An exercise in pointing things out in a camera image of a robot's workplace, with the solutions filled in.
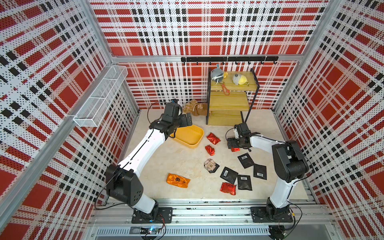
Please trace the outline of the yellow plastic storage box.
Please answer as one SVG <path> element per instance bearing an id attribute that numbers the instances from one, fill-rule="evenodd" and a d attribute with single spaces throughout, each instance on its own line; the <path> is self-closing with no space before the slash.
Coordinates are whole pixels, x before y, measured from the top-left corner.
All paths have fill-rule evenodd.
<path id="1" fill-rule="evenodd" d="M 190 149 L 195 149 L 203 139 L 205 132 L 202 128 L 192 125 L 189 127 L 177 128 L 176 134 L 171 134 L 170 138 Z"/>

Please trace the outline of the red tea bag top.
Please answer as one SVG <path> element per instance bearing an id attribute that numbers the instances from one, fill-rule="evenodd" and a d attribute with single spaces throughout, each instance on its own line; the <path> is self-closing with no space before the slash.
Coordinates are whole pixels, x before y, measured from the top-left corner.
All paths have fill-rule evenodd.
<path id="1" fill-rule="evenodd" d="M 213 145 L 216 145 L 218 144 L 221 140 L 213 133 L 210 133 L 208 136 L 207 136 L 207 139 L 213 144 Z"/>

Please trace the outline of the floral black tea bag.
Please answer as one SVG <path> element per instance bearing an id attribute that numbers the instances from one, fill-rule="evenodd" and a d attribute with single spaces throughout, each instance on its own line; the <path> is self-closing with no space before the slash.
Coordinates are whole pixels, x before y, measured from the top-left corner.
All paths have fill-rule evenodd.
<path id="1" fill-rule="evenodd" d="M 219 164 L 217 164 L 213 159 L 207 159 L 204 162 L 204 168 L 210 173 L 215 173 L 218 168 L 220 167 Z"/>

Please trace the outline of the red tea bag bottom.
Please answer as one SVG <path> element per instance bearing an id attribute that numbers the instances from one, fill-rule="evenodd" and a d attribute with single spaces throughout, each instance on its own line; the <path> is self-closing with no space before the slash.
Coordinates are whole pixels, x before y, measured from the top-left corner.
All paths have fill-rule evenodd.
<path id="1" fill-rule="evenodd" d="M 230 183 L 222 183 L 220 191 L 222 193 L 230 194 L 232 196 L 236 195 L 236 185 Z"/>

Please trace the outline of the orange tea bag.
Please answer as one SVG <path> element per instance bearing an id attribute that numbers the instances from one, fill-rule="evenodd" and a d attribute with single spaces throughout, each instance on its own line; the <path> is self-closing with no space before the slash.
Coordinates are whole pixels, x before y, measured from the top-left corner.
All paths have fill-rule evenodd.
<path id="1" fill-rule="evenodd" d="M 176 174 L 168 174 L 166 182 L 169 185 L 186 189 L 189 185 L 190 179 L 184 178 Z"/>

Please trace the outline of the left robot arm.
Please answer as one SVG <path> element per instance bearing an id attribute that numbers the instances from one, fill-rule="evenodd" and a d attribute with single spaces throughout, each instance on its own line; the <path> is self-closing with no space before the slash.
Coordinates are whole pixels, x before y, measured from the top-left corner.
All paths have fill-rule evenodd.
<path id="1" fill-rule="evenodd" d="M 176 136 L 178 128 L 192 125 L 191 114 L 184 114 L 178 100 L 166 103 L 164 113 L 150 123 L 149 130 L 134 150 L 118 165 L 106 170 L 106 193 L 138 211 L 144 218 L 154 220 L 158 216 L 159 204 L 144 194 L 140 175 L 155 151 L 170 137 Z"/>

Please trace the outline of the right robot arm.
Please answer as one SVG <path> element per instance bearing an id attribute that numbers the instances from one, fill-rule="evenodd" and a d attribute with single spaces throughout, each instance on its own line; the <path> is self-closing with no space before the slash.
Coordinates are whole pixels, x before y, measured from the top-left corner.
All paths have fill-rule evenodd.
<path id="1" fill-rule="evenodd" d="M 256 148 L 273 155 L 275 172 L 278 176 L 274 191 L 267 200 L 271 211 L 283 211 L 289 208 L 290 195 L 295 184 L 305 178 L 310 167 L 305 155 L 296 141 L 278 141 L 267 138 L 258 132 L 252 133 L 246 123 L 234 126 L 233 138 L 229 138 L 228 148 L 251 150 Z"/>

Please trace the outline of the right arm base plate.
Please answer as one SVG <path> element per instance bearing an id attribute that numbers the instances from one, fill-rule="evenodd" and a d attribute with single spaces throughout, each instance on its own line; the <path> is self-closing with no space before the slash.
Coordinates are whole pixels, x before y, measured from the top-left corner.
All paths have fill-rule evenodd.
<path id="1" fill-rule="evenodd" d="M 251 207 L 251 217 L 254 223 L 293 223 L 293 215 L 289 206 L 275 208 L 273 205 L 266 207 Z"/>

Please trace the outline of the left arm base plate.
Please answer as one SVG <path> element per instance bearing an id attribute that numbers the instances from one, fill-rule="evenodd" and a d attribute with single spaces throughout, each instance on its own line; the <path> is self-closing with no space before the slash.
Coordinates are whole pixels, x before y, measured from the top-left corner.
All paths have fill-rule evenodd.
<path id="1" fill-rule="evenodd" d="M 131 220 L 132 224 L 149 224 L 149 223 L 164 223 L 169 224 L 172 222 L 173 208 L 154 208 L 150 214 L 146 214 L 139 210 L 134 210 Z"/>

